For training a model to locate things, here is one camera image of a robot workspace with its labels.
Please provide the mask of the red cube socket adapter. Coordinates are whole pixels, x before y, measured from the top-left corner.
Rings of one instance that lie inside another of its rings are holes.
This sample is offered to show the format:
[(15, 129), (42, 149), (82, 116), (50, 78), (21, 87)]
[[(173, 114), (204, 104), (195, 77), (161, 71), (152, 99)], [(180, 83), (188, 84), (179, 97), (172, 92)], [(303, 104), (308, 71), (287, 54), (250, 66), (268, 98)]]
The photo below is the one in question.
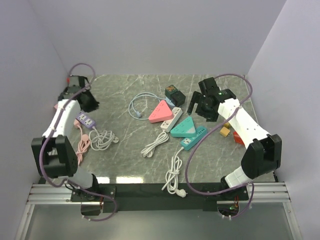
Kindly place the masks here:
[(241, 139), (240, 135), (236, 131), (233, 132), (233, 139), (237, 144), (244, 145), (243, 140)]

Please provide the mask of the pink triangular socket adapter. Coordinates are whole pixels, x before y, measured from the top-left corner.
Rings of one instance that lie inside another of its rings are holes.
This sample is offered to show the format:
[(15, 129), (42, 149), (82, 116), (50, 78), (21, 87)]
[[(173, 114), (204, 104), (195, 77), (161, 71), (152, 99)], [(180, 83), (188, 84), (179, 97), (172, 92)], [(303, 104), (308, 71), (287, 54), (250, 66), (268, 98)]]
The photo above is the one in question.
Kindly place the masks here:
[(173, 118), (173, 113), (165, 100), (161, 100), (148, 117), (150, 123), (164, 122)]

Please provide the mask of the purple USB power strip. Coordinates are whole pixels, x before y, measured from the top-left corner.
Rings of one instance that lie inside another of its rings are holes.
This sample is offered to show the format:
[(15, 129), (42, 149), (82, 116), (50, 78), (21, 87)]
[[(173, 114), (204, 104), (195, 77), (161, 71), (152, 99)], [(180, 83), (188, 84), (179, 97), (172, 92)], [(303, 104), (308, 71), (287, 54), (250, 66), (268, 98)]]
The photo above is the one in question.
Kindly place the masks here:
[(88, 129), (92, 129), (96, 126), (96, 122), (90, 118), (85, 112), (80, 111), (76, 119)]

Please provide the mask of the yellow USB charger plug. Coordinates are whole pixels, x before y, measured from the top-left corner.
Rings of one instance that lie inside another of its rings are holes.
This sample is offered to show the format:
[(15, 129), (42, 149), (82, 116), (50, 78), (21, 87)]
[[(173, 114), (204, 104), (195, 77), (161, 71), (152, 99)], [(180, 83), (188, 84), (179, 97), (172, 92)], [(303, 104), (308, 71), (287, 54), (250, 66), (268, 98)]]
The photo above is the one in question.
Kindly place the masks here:
[(229, 122), (226, 122), (224, 125), (223, 125), (225, 128), (229, 129), (231, 127), (230, 123)]

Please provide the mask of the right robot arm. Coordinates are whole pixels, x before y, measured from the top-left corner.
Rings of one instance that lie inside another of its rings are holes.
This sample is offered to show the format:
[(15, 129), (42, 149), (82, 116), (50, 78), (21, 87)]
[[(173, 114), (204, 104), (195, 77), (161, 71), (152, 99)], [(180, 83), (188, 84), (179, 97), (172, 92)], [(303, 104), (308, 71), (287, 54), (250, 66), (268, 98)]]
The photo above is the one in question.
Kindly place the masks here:
[(221, 179), (219, 193), (230, 200), (237, 194), (237, 186), (247, 184), (257, 177), (281, 166), (282, 139), (263, 129), (242, 107), (242, 102), (230, 89), (220, 89), (214, 77), (198, 83), (200, 91), (194, 91), (187, 109), (191, 114), (208, 122), (223, 117), (239, 135), (246, 151), (240, 166)]

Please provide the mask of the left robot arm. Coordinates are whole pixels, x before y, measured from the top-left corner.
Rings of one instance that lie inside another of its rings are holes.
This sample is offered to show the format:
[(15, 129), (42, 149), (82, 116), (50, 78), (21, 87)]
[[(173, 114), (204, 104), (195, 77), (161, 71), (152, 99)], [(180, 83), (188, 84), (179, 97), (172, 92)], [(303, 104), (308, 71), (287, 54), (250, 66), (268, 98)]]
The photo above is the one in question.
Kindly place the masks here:
[(71, 184), (81, 189), (88, 201), (94, 201), (100, 195), (97, 178), (79, 166), (69, 135), (78, 114), (96, 110), (99, 103), (89, 90), (87, 77), (70, 75), (67, 83), (48, 129), (32, 140), (31, 149), (38, 173), (49, 184), (56, 188)]

